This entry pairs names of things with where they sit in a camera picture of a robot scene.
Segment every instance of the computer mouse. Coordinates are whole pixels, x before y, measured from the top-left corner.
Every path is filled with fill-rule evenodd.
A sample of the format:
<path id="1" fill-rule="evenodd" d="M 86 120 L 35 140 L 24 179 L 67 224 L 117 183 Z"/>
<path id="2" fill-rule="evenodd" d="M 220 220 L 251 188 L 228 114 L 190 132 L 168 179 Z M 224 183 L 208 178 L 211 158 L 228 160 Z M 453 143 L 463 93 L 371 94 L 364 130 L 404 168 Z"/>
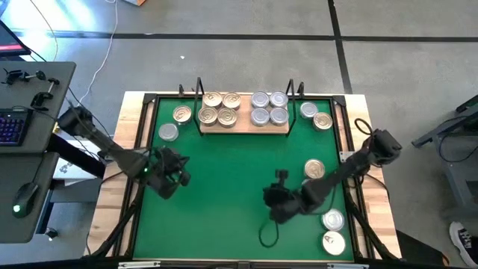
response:
<path id="1" fill-rule="evenodd" d="M 25 183 L 18 189 L 13 198 L 12 214 L 16 218 L 28 216 L 33 208 L 38 185 L 34 182 Z"/>

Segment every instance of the wooden tray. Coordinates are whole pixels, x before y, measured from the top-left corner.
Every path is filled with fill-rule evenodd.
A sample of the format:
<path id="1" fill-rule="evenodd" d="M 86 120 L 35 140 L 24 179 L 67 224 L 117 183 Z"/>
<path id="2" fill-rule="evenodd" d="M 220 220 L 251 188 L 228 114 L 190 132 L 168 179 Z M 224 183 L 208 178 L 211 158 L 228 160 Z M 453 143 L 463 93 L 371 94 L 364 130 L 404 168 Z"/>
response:
<path id="1" fill-rule="evenodd" d="M 272 123 L 268 123 L 266 126 L 255 126 L 251 123 L 251 112 L 253 110 L 251 106 L 251 95 L 240 95 L 240 107 L 236 110 L 238 114 L 238 121 L 232 128 L 224 128 L 219 122 L 213 126 L 204 126 L 201 123 L 201 132 L 203 133 L 216 133 L 216 134 L 287 134 L 289 132 L 289 123 L 283 126 L 275 126 Z"/>

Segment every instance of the green tabletop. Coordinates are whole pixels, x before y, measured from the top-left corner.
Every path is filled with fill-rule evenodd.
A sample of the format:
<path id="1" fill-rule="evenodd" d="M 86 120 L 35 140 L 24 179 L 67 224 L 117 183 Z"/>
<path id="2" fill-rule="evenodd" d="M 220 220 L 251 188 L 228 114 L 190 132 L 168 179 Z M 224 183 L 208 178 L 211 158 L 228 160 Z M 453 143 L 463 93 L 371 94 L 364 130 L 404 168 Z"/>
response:
<path id="1" fill-rule="evenodd" d="M 330 114 L 328 101 L 314 101 L 319 111 Z M 161 124 L 173 122 L 178 105 L 193 107 L 192 99 L 162 99 L 159 103 L 153 146 L 168 146 L 190 156 L 186 165 L 190 184 L 179 187 L 169 200 L 146 188 L 137 230 L 135 258 L 265 261 L 352 261 L 349 224 L 341 234 L 346 249 L 332 256 L 322 248 L 326 232 L 318 216 L 297 215 L 279 226 L 279 241 L 272 248 L 259 244 L 258 229 L 267 218 L 262 188 L 276 182 L 276 169 L 289 170 L 288 188 L 304 180 L 304 164 L 321 160 L 326 174 L 339 165 L 334 130 L 317 132 L 310 120 L 297 113 L 289 137 L 280 134 L 205 134 L 194 123 L 179 126 L 173 142 L 159 138 Z M 317 211 L 325 211 L 330 194 Z M 346 214 L 341 185 L 335 189 L 333 208 Z M 264 241 L 275 238 L 273 223 L 264 230 Z"/>

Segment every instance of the silver can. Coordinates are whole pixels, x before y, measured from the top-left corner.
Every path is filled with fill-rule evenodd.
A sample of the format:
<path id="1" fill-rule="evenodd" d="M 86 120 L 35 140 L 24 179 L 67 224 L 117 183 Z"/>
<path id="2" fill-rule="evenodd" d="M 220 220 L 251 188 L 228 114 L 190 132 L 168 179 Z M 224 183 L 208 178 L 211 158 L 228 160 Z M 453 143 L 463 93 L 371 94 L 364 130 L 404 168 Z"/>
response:
<path id="1" fill-rule="evenodd" d="M 322 179 L 326 173 L 326 167 L 322 161 L 317 159 L 310 159 L 305 163 L 304 174 L 309 179 Z"/>
<path id="2" fill-rule="evenodd" d="M 289 122 L 289 113 L 284 108 L 273 108 L 270 111 L 270 122 L 275 126 L 283 126 Z"/>
<path id="3" fill-rule="evenodd" d="M 231 128 L 236 125 L 236 122 L 238 121 L 238 115 L 234 109 L 221 108 L 219 112 L 217 112 L 217 121 L 222 127 Z"/>
<path id="4" fill-rule="evenodd" d="M 338 256 L 345 250 L 345 238 L 338 232 L 328 231 L 322 237 L 322 246 L 328 254 Z"/>
<path id="5" fill-rule="evenodd" d="M 270 95 L 270 105 L 273 108 L 285 108 L 289 98 L 287 94 L 283 92 L 274 92 Z"/>
<path id="6" fill-rule="evenodd" d="M 217 110 L 216 108 L 201 108 L 198 118 L 204 126 L 213 126 L 217 122 Z"/>
<path id="7" fill-rule="evenodd" d="M 202 99 L 204 100 L 204 104 L 210 108 L 219 109 L 223 103 L 223 96 L 218 92 L 207 92 Z"/>
<path id="8" fill-rule="evenodd" d="M 344 228 L 345 219 L 339 210 L 332 208 L 327 213 L 322 215 L 322 224 L 329 231 L 337 232 Z"/>
<path id="9" fill-rule="evenodd" d="M 237 93 L 227 93 L 223 97 L 223 105 L 226 108 L 232 108 L 234 110 L 240 107 L 240 95 Z"/>
<path id="10" fill-rule="evenodd" d="M 258 91 L 251 95 L 253 108 L 266 108 L 269 105 L 269 96 L 265 92 Z"/>
<path id="11" fill-rule="evenodd" d="M 173 142 L 178 136 L 178 127 L 174 123 L 165 123 L 159 127 L 159 137 L 164 141 Z"/>
<path id="12" fill-rule="evenodd" d="M 313 119 L 317 112 L 319 110 L 313 102 L 304 102 L 300 105 L 300 116 L 304 119 Z"/>
<path id="13" fill-rule="evenodd" d="M 255 126 L 265 126 L 269 123 L 269 111 L 264 108 L 256 108 L 251 113 L 251 122 Z"/>
<path id="14" fill-rule="evenodd" d="M 314 115 L 314 121 L 312 124 L 317 131 L 327 130 L 332 127 L 332 117 L 327 113 L 319 112 Z"/>
<path id="15" fill-rule="evenodd" d="M 173 119 L 179 124 L 188 124 L 191 121 L 191 109 L 186 105 L 180 105 L 174 108 Z"/>

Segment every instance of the wooden table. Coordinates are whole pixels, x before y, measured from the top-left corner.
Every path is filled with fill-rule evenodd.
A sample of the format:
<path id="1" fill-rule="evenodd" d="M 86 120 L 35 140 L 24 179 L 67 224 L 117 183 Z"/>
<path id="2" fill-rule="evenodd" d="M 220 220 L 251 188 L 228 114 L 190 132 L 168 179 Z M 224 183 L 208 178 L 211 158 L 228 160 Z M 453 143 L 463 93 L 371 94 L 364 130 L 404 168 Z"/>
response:
<path id="1" fill-rule="evenodd" d="M 119 113 L 117 129 L 114 132 L 114 141 L 126 149 L 130 149 L 134 146 L 137 127 L 140 119 L 140 112 L 143 104 L 143 97 L 145 93 L 152 92 L 125 92 L 121 111 Z M 365 96 L 358 94 L 345 95 L 345 99 L 347 102 L 347 113 L 349 116 L 349 122 L 351 124 L 350 128 L 353 137 L 354 148 L 360 149 L 362 142 L 364 141 L 364 139 L 367 138 L 367 135 L 361 133 L 355 127 L 355 125 L 353 125 L 353 120 L 355 118 L 362 118 L 363 120 L 370 122 L 370 116 L 368 114 Z M 336 111 L 337 118 L 339 119 L 338 125 L 341 132 L 341 143 L 345 151 L 347 150 L 347 142 L 345 140 L 344 123 L 342 123 L 340 120 L 341 111 L 338 109 L 336 109 Z M 152 105 L 148 107 L 146 113 L 145 127 L 143 130 L 140 146 L 146 146 L 146 139 L 151 117 Z M 105 177 L 113 175 L 119 171 L 119 168 L 115 164 L 111 164 L 106 169 Z M 375 176 L 383 182 L 383 175 L 381 169 L 372 167 L 369 171 L 369 174 Z M 90 236 L 88 238 L 88 245 L 90 246 L 92 252 L 99 248 L 99 246 L 110 235 L 111 230 L 117 224 L 117 221 L 120 217 L 123 195 L 125 193 L 125 186 L 126 176 L 124 176 L 124 174 L 116 176 L 114 179 L 103 184 L 99 193 L 95 214 L 93 216 L 93 222 L 90 228 Z M 364 194 L 364 201 L 370 226 L 379 236 L 382 243 L 385 244 L 385 246 L 390 250 L 390 252 L 392 252 L 397 257 L 401 257 L 397 234 L 395 232 L 394 220 L 392 217 L 386 190 L 382 186 L 377 184 L 375 181 L 367 178 L 362 185 L 362 190 Z M 123 254 L 125 252 L 126 247 L 128 245 L 128 239 L 131 230 L 131 220 L 128 222 L 128 225 L 126 226 L 123 233 L 120 254 Z M 357 222 L 356 230 L 361 253 L 364 257 L 366 257 L 367 254 L 365 248 L 364 234 Z"/>

